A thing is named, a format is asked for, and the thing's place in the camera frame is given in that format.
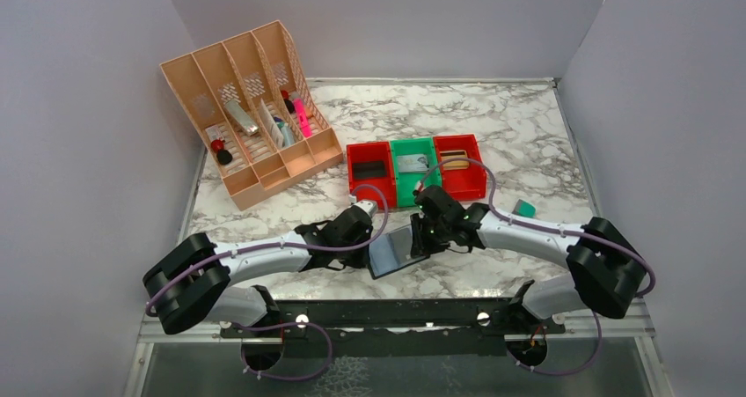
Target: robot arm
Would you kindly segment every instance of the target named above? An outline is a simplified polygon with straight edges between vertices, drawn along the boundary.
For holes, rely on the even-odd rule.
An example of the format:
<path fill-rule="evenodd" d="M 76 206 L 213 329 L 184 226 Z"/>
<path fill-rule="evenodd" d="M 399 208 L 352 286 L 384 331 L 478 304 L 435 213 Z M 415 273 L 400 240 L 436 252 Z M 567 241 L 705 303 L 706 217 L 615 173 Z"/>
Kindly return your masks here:
<path fill-rule="evenodd" d="M 646 274 L 640 263 L 619 249 L 636 254 L 634 248 L 600 217 L 587 224 L 553 224 L 500 211 L 495 214 L 484 203 L 465 209 L 438 186 L 427 187 L 414 201 L 422 216 L 411 216 L 413 254 L 429 256 L 454 242 L 468 246 L 469 252 L 474 247 L 514 250 L 570 271 L 522 287 L 515 306 L 520 303 L 516 312 L 527 319 L 545 320 L 558 312 L 584 308 L 608 318 L 623 318 Z"/>
<path fill-rule="evenodd" d="M 583 231 L 633 250 L 602 218 L 594 217 L 584 225 L 530 220 L 539 230 L 568 232 L 556 234 L 521 225 L 529 221 L 525 218 L 498 217 L 483 203 L 465 209 L 438 186 L 418 193 L 415 203 L 422 214 L 413 214 L 409 227 L 384 234 L 369 246 L 342 252 L 328 249 L 369 240 L 377 212 L 374 202 L 358 202 L 330 222 L 300 225 L 274 239 L 215 245 L 198 233 L 160 261 L 143 283 L 167 334 L 177 334 L 202 320 L 229 320 L 256 327 L 276 320 L 276 316 L 267 316 L 277 312 L 273 299 L 262 288 L 242 290 L 231 285 L 278 272 L 331 268 L 332 261 L 345 267 L 367 267 L 377 278 L 443 252 L 451 243 L 468 246 L 469 252 L 474 247 L 508 249 L 570 271 L 552 280 L 527 282 L 509 310 L 501 313 L 507 317 L 503 324 L 526 329 L 554 313 L 586 307 L 610 318 L 622 318 L 645 275 L 640 264 L 613 248 L 569 233 Z M 200 268 L 191 272 L 197 264 Z M 162 291 L 179 276 L 183 278 Z"/>

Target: green small object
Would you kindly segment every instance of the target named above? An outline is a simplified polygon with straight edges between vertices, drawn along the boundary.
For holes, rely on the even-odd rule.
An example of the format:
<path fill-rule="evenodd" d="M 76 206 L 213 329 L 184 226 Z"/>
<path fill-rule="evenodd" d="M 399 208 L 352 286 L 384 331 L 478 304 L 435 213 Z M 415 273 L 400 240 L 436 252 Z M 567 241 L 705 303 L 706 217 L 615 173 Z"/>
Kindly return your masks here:
<path fill-rule="evenodd" d="M 533 218 L 536 216 L 536 208 L 534 208 L 534 205 L 526 202 L 525 200 L 518 199 L 518 202 L 516 202 L 516 206 L 513 208 L 513 215 Z"/>

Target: organizer compartment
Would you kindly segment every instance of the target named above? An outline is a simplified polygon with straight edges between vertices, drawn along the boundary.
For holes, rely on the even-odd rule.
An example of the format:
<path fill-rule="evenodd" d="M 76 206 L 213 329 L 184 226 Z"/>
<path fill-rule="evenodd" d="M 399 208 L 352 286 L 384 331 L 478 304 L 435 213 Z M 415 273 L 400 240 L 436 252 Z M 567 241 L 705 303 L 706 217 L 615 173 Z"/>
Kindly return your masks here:
<path fill-rule="evenodd" d="M 220 129 L 233 160 L 220 165 L 212 150 L 210 154 L 239 209 L 341 162 L 339 140 L 311 100 L 295 44 L 279 21 L 164 62 L 161 70 L 208 149 L 205 129 Z M 288 112 L 281 88 L 302 96 L 311 137 L 304 137 L 297 118 Z M 257 124 L 257 133 L 246 131 L 224 109 L 232 99 Z M 260 115 L 261 102 L 271 117 L 288 125 L 295 144 L 275 144 L 273 126 Z"/>
<path fill-rule="evenodd" d="M 317 135 L 313 135 L 306 140 L 311 147 L 313 158 L 317 164 L 331 159 L 336 160 L 339 158 L 341 160 L 342 147 L 340 141 L 337 140 L 337 135 L 334 134 L 334 130 L 322 130 Z"/>
<path fill-rule="evenodd" d="M 249 166 L 240 142 L 237 140 L 223 109 L 217 104 L 215 96 L 202 75 L 192 55 L 184 55 L 162 64 L 162 70 L 177 100 L 184 107 L 187 117 L 199 133 L 202 142 L 209 149 L 210 155 L 222 177 L 235 173 Z M 205 130 L 217 126 L 225 139 L 225 150 L 230 152 L 233 160 L 228 165 L 221 165 L 216 154 L 210 149 L 210 140 Z"/>
<path fill-rule="evenodd" d="M 404 155 L 423 154 L 428 159 L 428 167 L 437 164 L 438 158 L 435 154 L 435 145 L 432 137 L 423 137 L 419 139 L 392 140 L 391 141 L 391 162 L 394 166 L 394 177 L 397 186 L 397 204 L 399 207 L 414 206 L 414 186 L 425 173 L 401 173 L 397 157 Z M 427 180 L 424 187 L 436 184 L 442 185 L 440 170 L 435 170 Z"/>
<path fill-rule="evenodd" d="M 433 137 L 438 162 L 442 161 L 442 154 L 448 151 L 465 151 L 466 157 L 482 161 L 474 135 L 435 136 Z M 454 199 L 459 201 L 474 201 L 486 195 L 485 170 L 475 164 L 468 164 L 465 168 L 442 169 L 442 187 Z"/>
<path fill-rule="evenodd" d="M 222 43 L 216 43 L 200 49 L 194 52 L 194 59 L 207 80 L 213 96 L 223 108 L 223 113 L 230 128 L 233 129 L 234 135 L 241 139 L 238 142 L 243 146 L 244 153 L 249 161 L 256 162 L 277 152 L 265 126 L 259 121 L 256 107 L 250 99 L 246 98 L 245 92 L 236 78 L 225 46 Z M 225 109 L 225 104 L 232 99 L 237 100 L 241 109 L 257 124 L 259 132 L 254 134 L 247 132 Z"/>
<path fill-rule="evenodd" d="M 384 166 L 384 170 L 380 176 L 378 173 L 360 175 L 362 173 L 355 171 L 356 165 L 375 164 L 379 161 Z M 394 176 L 393 165 L 391 164 L 391 146 L 388 142 L 349 144 L 347 146 L 347 177 L 349 179 L 350 192 L 361 184 L 370 184 L 371 186 L 378 187 L 383 192 L 389 208 L 397 206 L 396 178 Z M 363 188 L 356 195 L 358 199 L 376 201 L 379 209 L 384 207 L 384 203 L 378 194 L 370 189 Z"/>
<path fill-rule="evenodd" d="M 316 164 L 316 160 L 311 154 L 311 148 L 305 141 L 283 149 L 280 156 L 282 156 L 282 161 L 285 162 L 290 175 L 308 171 Z"/>

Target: green plastic bin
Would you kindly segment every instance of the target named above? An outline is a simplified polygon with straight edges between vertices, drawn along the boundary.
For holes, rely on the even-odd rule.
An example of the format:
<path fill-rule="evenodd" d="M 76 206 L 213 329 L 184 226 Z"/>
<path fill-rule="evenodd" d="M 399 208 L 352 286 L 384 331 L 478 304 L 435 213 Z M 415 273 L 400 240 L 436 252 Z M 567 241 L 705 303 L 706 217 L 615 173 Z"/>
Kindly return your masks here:
<path fill-rule="evenodd" d="M 428 166 L 437 165 L 438 157 L 435 152 L 435 144 L 432 137 L 423 137 L 421 139 L 406 139 L 391 141 L 391 159 L 394 166 L 397 184 L 397 206 L 414 206 L 414 185 L 417 184 L 425 173 L 400 173 L 397 166 L 397 156 L 415 155 L 421 153 L 428 157 Z M 436 170 L 425 180 L 424 187 L 436 184 L 442 186 L 441 171 Z"/>

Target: red cap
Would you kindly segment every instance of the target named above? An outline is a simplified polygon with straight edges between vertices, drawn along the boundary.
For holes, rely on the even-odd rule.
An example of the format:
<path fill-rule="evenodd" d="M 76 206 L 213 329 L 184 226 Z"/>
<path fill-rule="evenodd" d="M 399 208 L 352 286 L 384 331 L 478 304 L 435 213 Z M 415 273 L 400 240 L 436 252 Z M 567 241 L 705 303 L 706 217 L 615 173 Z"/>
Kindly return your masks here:
<path fill-rule="evenodd" d="M 218 152 L 219 150 L 225 148 L 225 143 L 223 143 L 223 141 L 220 139 L 215 139 L 210 142 L 210 148 L 212 148 L 213 151 Z"/>

